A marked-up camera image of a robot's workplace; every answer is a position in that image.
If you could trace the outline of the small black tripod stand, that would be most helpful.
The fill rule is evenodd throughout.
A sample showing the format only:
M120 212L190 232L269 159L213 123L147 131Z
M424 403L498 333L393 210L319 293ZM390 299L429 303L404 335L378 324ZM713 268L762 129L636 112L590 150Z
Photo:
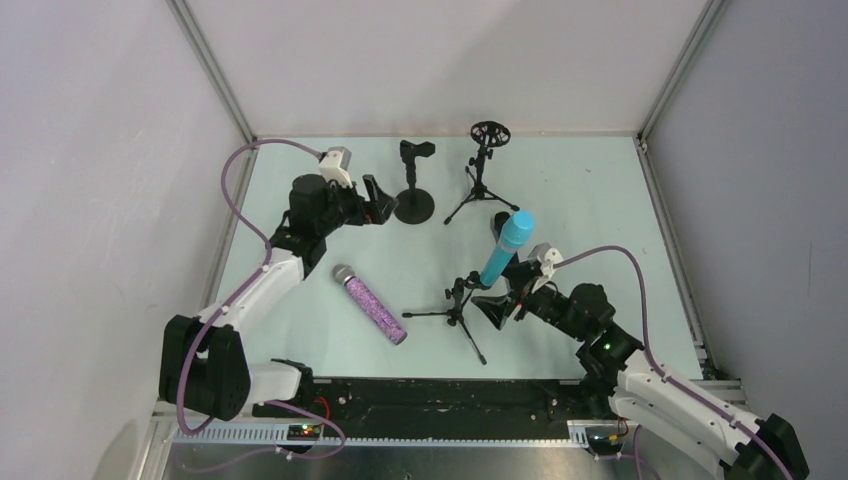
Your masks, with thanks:
M449 326L459 326L461 328L461 331L473 348L477 359L483 366L486 366L488 364L487 359L473 339L464 317L464 309L472 298L472 293L482 288L480 273L478 271L471 271L466 277L457 277L454 280L453 286L445 290L446 299L453 302L450 308L438 312L403 312L402 317L406 319L414 317L446 317Z

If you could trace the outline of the blue microphone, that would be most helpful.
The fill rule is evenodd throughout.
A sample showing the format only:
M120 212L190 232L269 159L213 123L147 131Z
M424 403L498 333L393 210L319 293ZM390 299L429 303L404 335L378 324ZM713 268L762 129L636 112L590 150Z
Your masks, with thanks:
M484 288L495 284L518 250L529 240L534 228L535 218L532 214L523 210L511 214L511 218L503 227L500 239L496 240L495 247L480 271Z

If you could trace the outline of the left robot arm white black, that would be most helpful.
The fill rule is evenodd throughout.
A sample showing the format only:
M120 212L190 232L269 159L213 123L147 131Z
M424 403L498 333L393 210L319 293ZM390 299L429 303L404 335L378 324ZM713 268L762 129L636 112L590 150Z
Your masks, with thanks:
M363 181L365 196L355 185L343 186L318 174L293 181L289 208L245 285L192 317L176 315L166 324L161 399L228 421L247 405L297 395L308 368L281 359L249 364L243 337L312 273L330 234L344 225L382 225L390 219L398 200L372 175Z

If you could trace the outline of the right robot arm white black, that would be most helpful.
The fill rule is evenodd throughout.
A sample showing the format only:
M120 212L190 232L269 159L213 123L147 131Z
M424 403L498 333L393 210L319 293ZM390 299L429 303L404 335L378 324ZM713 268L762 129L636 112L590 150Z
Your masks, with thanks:
M564 295L538 261L486 267L482 288L507 282L502 296L472 303L501 329L506 320L536 317L580 342L581 381L599 412L632 420L686 454L716 479L806 479L809 465L792 425L762 419L723 401L671 368L650 361L643 343L613 320L602 285L581 283Z

